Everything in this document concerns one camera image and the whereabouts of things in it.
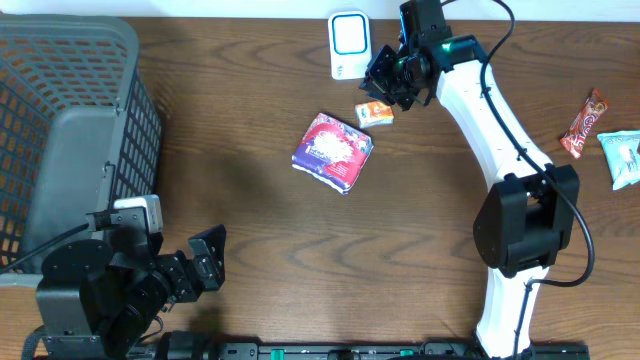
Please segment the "red purple snack bag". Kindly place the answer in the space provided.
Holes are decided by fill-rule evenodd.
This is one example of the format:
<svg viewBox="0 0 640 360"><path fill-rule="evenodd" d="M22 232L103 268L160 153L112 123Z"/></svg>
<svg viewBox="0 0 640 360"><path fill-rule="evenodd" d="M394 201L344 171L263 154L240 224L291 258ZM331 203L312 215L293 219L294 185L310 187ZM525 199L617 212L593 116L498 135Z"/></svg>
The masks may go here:
<svg viewBox="0 0 640 360"><path fill-rule="evenodd" d="M346 195L373 148L369 135L319 113L294 151L292 167Z"/></svg>

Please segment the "teal snack packet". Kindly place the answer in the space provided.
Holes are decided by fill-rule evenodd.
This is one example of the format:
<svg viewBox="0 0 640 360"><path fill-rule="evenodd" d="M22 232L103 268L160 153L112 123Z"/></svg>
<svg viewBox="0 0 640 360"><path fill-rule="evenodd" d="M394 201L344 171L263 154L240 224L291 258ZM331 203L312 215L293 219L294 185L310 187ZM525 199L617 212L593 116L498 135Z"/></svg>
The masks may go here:
<svg viewBox="0 0 640 360"><path fill-rule="evenodd" d="M612 190L639 182L639 131L600 133L600 141L612 177Z"/></svg>

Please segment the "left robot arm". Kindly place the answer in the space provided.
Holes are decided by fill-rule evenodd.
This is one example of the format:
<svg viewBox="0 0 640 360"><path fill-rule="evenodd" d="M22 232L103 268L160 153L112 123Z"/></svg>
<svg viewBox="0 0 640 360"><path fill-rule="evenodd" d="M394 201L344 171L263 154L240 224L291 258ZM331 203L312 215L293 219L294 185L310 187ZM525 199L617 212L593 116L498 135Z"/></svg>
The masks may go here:
<svg viewBox="0 0 640 360"><path fill-rule="evenodd" d="M196 234L188 258L162 254L160 233L119 226L105 240L56 249L36 289L43 324L25 339L22 358L34 358L40 344L50 359L131 357L159 313L221 288L225 240L222 225Z"/></svg>

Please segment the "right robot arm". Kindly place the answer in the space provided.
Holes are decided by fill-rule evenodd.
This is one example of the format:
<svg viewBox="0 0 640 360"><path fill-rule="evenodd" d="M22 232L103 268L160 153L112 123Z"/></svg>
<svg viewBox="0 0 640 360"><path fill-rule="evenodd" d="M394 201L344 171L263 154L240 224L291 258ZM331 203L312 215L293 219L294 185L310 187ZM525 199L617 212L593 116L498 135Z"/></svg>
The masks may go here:
<svg viewBox="0 0 640 360"><path fill-rule="evenodd" d="M579 178L556 166L527 135L497 89L485 52L472 35L405 38L383 46L361 89L408 110L421 91L453 117L478 161L487 196L473 224L488 268L483 312L474 331L487 359L532 359L529 327L539 289L581 219Z"/></svg>

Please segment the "small orange snack pack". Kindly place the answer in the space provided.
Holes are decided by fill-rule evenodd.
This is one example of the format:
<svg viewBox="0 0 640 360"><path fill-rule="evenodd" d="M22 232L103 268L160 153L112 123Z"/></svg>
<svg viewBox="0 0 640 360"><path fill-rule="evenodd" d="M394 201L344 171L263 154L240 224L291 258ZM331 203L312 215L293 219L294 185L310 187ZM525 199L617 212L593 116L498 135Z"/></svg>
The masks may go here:
<svg viewBox="0 0 640 360"><path fill-rule="evenodd" d="M394 121L392 108L381 101L358 104L355 113L361 128L390 125Z"/></svg>

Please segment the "orange brown chocolate bar wrapper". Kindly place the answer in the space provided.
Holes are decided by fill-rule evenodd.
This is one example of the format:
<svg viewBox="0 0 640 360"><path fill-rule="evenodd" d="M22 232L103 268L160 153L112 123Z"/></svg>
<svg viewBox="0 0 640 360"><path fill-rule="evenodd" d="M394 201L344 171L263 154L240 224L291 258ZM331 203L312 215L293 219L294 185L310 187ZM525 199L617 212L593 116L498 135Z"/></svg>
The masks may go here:
<svg viewBox="0 0 640 360"><path fill-rule="evenodd" d="M582 156L586 139L598 119L609 107L608 101L594 88L568 131L560 139L560 144L575 159Z"/></svg>

